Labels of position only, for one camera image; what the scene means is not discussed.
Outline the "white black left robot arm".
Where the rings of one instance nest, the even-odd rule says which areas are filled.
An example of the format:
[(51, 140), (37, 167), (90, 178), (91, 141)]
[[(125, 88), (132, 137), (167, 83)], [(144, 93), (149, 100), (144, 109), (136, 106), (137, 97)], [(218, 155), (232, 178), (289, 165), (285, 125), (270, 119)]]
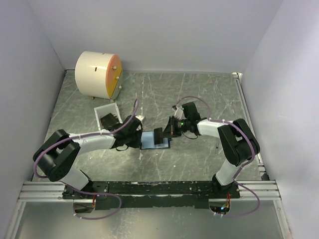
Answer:
[(57, 130), (33, 156), (34, 174), (37, 168), (44, 173), (43, 178), (51, 182), (60, 181), (75, 189), (82, 199), (93, 194), (93, 181), (83, 171), (73, 167), (77, 156), (100, 149), (116, 149), (121, 146), (141, 147), (143, 116), (128, 116), (124, 123), (112, 128), (87, 134), (68, 134)]

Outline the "blue leather card holder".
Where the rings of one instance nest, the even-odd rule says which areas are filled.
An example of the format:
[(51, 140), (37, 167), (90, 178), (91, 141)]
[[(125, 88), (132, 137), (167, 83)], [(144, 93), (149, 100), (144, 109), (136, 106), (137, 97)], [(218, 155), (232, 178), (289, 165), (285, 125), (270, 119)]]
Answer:
[(141, 137), (141, 143), (142, 143), (140, 147), (141, 150), (170, 148), (170, 140), (168, 138), (164, 138), (163, 143), (161, 144), (155, 144), (153, 131), (143, 132)]

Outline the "white plastic card tray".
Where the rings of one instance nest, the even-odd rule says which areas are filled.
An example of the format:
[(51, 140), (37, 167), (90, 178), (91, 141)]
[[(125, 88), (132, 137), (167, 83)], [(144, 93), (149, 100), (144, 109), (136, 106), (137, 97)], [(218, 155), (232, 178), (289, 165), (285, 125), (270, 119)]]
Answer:
[(95, 107), (94, 113), (98, 130), (110, 129), (118, 123), (122, 123), (119, 108), (116, 103)]

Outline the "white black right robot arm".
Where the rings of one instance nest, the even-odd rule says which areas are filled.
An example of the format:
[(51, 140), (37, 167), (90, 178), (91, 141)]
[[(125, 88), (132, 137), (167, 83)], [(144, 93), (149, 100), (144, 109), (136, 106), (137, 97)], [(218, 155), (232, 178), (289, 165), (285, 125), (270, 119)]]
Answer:
[(169, 117), (164, 138), (180, 137), (185, 132), (196, 136), (212, 136), (218, 138), (225, 155), (219, 171), (212, 178), (211, 191), (217, 198), (224, 197), (234, 184), (234, 179), (255, 155), (260, 146), (244, 119), (234, 121), (212, 120), (202, 118), (194, 102), (172, 107), (174, 115)]

